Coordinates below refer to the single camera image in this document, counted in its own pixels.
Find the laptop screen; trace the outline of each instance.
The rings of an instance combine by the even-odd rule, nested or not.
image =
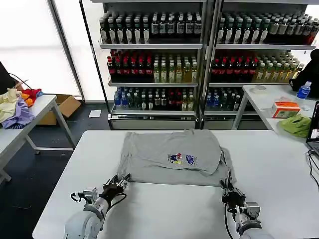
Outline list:
[[[315,104],[307,142],[319,141],[319,101]]]

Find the green cloth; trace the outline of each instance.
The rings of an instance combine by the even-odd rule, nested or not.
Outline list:
[[[289,117],[279,122],[281,128],[294,136],[306,138],[310,129],[311,119],[302,114]]]

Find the laptop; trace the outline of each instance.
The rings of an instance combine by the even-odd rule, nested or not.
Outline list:
[[[306,143],[317,153],[317,155],[319,155],[319,101],[317,101],[315,104]]]

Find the purple cloth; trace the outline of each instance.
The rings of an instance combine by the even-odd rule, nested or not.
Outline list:
[[[20,97],[16,102],[15,113],[12,117],[7,118],[2,122],[4,128],[9,128],[15,123],[21,125],[27,125],[30,123],[35,116],[29,111],[28,105]]]

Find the white table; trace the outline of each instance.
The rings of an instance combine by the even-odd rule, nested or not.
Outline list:
[[[247,102],[249,101],[254,107],[255,111],[259,115],[259,117],[264,122],[267,129],[275,131],[277,134],[289,136],[290,134],[285,132],[280,126],[278,126],[278,122],[282,121],[281,118],[272,118],[269,109],[273,106],[274,101],[278,100],[280,97],[286,97],[291,100],[295,99],[296,92],[293,92],[291,86],[289,85],[265,85],[266,90],[263,93],[256,94],[252,91],[255,86],[245,85],[243,86],[244,96],[242,99],[242,103],[238,109],[238,113],[236,119],[234,121],[232,129],[237,129],[242,115],[247,106]],[[310,110],[304,111],[300,110],[300,113],[312,117],[313,111],[315,107],[316,100],[305,100],[305,105],[307,105]]]
[[[30,143],[33,149],[38,153],[41,150],[72,150],[75,149],[76,141],[74,140],[71,131],[66,124],[63,115],[61,114],[56,102],[55,95],[43,95],[36,98],[34,105],[30,107],[30,111],[35,116],[35,119],[25,126],[23,129],[0,129],[0,183],[2,181],[10,181],[11,177],[4,172],[3,168],[15,155],[15,153],[24,145],[26,141]],[[72,148],[44,148],[37,147],[28,136],[28,133],[35,125],[50,111],[53,110],[56,119],[60,126],[64,129],[66,137]]]
[[[171,132],[171,131],[137,131]],[[119,164],[126,131],[86,131],[73,152],[34,231],[35,239],[61,239],[68,218],[83,210],[72,192],[101,186]],[[306,146],[271,130],[213,131],[229,149],[247,201],[261,206],[263,228],[276,239],[319,235],[319,192],[309,176]],[[129,183],[127,198],[107,215],[98,239],[229,239],[219,187]],[[234,238],[235,223],[228,214]]]

